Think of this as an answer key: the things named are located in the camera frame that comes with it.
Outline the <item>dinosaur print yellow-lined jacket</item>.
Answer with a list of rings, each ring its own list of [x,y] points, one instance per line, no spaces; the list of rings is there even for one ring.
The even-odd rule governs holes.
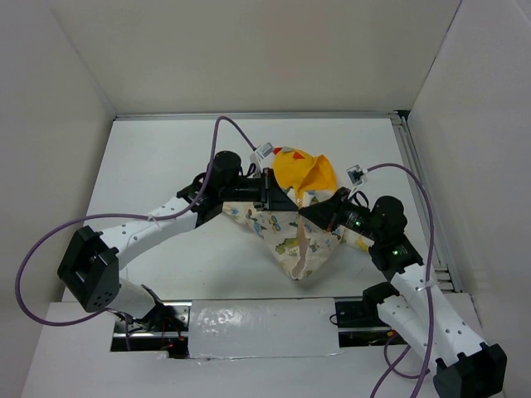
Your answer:
[[[252,163],[254,169],[272,168],[280,187],[297,207],[324,201],[337,191],[335,171],[324,155],[313,156],[290,147],[276,147],[274,154],[269,162]],[[318,271],[341,244],[365,253],[371,244],[343,226],[322,231],[296,212],[258,211],[244,202],[225,203],[223,211],[254,231],[293,280]]]

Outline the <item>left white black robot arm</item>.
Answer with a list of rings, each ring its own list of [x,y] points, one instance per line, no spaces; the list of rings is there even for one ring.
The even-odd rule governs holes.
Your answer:
[[[59,279],[87,313],[110,310],[146,331],[157,329],[175,313],[152,289],[120,278],[129,262],[207,223],[221,214],[227,202],[250,203],[258,211],[298,210],[272,169],[266,167],[255,177],[242,176],[240,169],[236,153],[221,151],[205,173],[147,216],[102,231],[81,227],[58,267]]]

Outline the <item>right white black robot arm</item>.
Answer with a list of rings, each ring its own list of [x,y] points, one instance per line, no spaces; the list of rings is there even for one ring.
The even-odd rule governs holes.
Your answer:
[[[507,356],[489,345],[456,312],[417,250],[406,237],[407,218],[395,197],[376,200],[372,209],[353,204],[346,188],[303,207],[299,214],[324,231],[340,226],[372,241],[369,255],[385,282],[365,291],[371,299],[362,315],[372,325],[386,323],[422,359],[440,397],[491,397],[503,389]]]

